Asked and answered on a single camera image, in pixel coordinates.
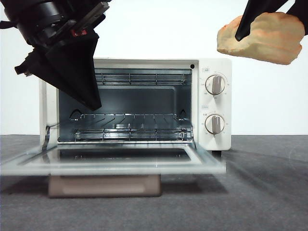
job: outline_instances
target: white wall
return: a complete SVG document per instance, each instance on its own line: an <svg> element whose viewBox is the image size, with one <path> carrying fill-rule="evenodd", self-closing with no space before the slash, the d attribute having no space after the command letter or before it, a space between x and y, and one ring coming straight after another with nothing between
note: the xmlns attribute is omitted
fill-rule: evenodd
<svg viewBox="0 0 308 231"><path fill-rule="evenodd" d="M217 31L242 14L247 0L113 0L95 56L228 57L233 61L233 134L308 134L308 37L289 66L216 51ZM31 48L17 30L1 37L1 133L38 134L38 81L17 76Z"/></svg>

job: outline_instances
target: glass oven door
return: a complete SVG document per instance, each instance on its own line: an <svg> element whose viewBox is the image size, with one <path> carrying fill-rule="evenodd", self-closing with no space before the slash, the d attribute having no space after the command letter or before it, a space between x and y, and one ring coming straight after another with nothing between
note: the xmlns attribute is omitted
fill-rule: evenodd
<svg viewBox="0 0 308 231"><path fill-rule="evenodd" d="M2 175L92 176L225 173L224 163L193 143L59 144L1 164Z"/></svg>

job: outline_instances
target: timer dial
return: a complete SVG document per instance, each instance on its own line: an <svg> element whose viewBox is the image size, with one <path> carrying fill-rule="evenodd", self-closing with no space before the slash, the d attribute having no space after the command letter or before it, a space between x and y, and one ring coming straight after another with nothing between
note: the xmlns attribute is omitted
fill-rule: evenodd
<svg viewBox="0 0 308 231"><path fill-rule="evenodd" d="M205 120L205 128L213 135L220 134L225 128L225 121L219 115L210 115Z"/></svg>

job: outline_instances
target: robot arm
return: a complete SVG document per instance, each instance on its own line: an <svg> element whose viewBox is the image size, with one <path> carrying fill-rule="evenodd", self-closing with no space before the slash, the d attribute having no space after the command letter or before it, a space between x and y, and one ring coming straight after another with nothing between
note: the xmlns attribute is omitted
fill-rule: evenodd
<svg viewBox="0 0 308 231"><path fill-rule="evenodd" d="M288 0L249 0L244 15L236 32L235 38L241 41L250 34L250 24L264 12L273 13L282 7ZM299 18L305 26L306 35L308 34L308 1L296 0L295 4L287 12Z"/></svg>
<svg viewBox="0 0 308 231"><path fill-rule="evenodd" d="M99 36L94 28L105 19L111 0L2 0L9 22L33 51L15 68L34 74L88 108L101 107L93 54Z"/></svg>

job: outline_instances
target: temperature dial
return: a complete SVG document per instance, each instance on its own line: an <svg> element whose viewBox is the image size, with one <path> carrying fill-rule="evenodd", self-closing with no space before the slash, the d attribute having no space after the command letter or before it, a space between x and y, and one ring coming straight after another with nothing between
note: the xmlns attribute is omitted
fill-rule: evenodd
<svg viewBox="0 0 308 231"><path fill-rule="evenodd" d="M225 90L225 80L219 75L210 76L205 82L205 88L212 95L221 94Z"/></svg>

